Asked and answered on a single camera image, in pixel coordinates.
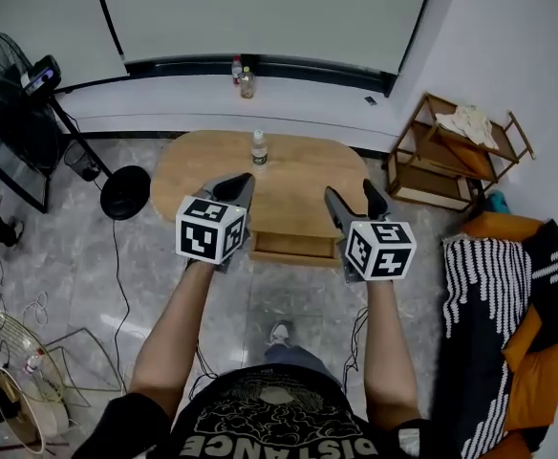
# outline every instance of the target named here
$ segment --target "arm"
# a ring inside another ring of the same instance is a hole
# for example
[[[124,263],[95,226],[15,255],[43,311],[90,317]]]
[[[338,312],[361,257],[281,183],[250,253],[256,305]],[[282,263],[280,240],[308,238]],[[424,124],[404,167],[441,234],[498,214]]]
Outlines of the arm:
[[[205,262],[194,262],[185,270],[137,356],[129,393],[147,396],[171,420],[192,369],[214,270],[214,265]]]
[[[367,282],[364,389],[369,421],[385,430],[420,418],[413,363],[400,326],[392,282]]]

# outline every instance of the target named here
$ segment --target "metal stand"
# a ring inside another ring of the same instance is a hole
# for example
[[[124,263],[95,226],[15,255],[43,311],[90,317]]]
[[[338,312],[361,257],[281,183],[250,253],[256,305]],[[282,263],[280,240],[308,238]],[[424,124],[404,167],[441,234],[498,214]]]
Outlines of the metal stand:
[[[100,193],[100,206],[103,212],[111,219],[120,221],[135,216],[149,199],[151,179],[147,172],[140,166],[129,165],[112,173],[95,153],[95,150],[84,140],[54,96],[50,97],[49,104],[75,140],[107,175],[107,182]]]

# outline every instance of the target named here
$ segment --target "sneaker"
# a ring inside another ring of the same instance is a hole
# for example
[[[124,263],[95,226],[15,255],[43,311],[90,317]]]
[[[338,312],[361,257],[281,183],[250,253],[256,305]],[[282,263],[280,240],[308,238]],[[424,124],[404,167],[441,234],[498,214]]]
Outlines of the sneaker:
[[[270,346],[272,345],[283,345],[285,347],[290,346],[290,332],[288,331],[288,325],[285,321],[277,321],[275,325],[270,330]]]
[[[18,243],[24,232],[24,222],[12,217],[8,221],[8,225],[13,229],[13,232],[15,232],[15,242]]]

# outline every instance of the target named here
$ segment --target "white cube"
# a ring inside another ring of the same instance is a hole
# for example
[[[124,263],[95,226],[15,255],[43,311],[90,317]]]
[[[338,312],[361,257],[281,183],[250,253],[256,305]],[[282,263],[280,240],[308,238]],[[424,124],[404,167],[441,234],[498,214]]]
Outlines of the white cube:
[[[353,221],[345,254],[364,280],[403,279],[416,248],[408,223]]]
[[[175,251],[221,264],[243,243],[247,209],[185,196],[175,216]]]

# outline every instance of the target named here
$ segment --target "wooden side table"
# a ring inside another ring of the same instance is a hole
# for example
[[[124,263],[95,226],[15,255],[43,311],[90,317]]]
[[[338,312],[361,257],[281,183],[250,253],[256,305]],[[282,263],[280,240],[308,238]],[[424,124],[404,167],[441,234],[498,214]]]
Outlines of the wooden side table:
[[[251,258],[296,265],[340,267],[335,244],[342,237],[324,203],[326,186],[349,205],[366,212],[362,182],[368,170],[348,146],[330,140],[265,134],[268,163],[251,161],[251,133],[194,131],[163,152],[151,185],[156,211],[175,222],[184,195],[228,174],[256,177],[249,230]]]

